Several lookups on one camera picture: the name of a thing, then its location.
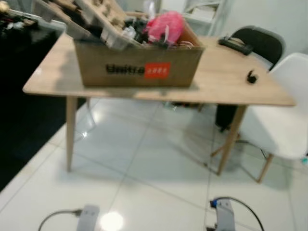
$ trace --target tabletop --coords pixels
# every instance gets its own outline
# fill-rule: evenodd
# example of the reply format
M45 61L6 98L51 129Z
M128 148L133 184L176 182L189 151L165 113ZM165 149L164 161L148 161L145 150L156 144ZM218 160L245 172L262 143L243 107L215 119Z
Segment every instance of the tabletop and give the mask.
M200 37L206 49L189 88L93 88L81 81L72 38L62 34L24 86L24 92L50 96L113 97L192 103L294 105L290 95L254 56L245 56ZM258 75L248 84L250 70Z

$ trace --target white chair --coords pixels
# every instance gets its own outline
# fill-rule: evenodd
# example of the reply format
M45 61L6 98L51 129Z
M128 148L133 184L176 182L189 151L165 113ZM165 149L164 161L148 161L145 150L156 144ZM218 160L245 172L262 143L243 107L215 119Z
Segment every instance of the white chair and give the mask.
M296 106L250 106L246 111L240 127L241 139L269 153L258 183L275 155L301 159L308 151L308 55L287 56L271 74L292 95Z

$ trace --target red logo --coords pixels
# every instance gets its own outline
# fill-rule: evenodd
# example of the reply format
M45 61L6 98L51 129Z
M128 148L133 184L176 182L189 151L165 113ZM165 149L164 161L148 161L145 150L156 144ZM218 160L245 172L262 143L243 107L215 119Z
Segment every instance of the red logo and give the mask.
M167 78L171 63L147 63L145 65L145 78Z

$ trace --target wooden table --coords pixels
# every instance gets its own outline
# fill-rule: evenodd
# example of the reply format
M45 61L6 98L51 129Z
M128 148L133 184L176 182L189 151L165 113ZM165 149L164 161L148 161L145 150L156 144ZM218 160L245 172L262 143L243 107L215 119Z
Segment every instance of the wooden table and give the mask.
M86 88L81 82L73 40L61 35L54 47L24 86L24 92L65 96L67 171L71 170L75 115L78 97L111 97L136 100L235 104L238 109L223 149L220 175L237 137L238 128L251 104L293 106L293 99L276 83L254 56L244 56L217 44L217 38L201 37L206 46L188 89L177 88ZM250 70L258 75L256 84L246 82Z

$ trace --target chair backrest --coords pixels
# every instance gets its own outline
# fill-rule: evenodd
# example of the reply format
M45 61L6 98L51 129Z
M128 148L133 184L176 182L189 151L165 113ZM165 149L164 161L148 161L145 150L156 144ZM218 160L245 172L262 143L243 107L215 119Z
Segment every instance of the chair backrest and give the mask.
M271 73L292 95L297 107L308 115L308 55L290 54Z
M245 26L233 35L243 43L253 46L253 52L272 63L271 70L279 61L284 50L283 38L271 31L256 26Z

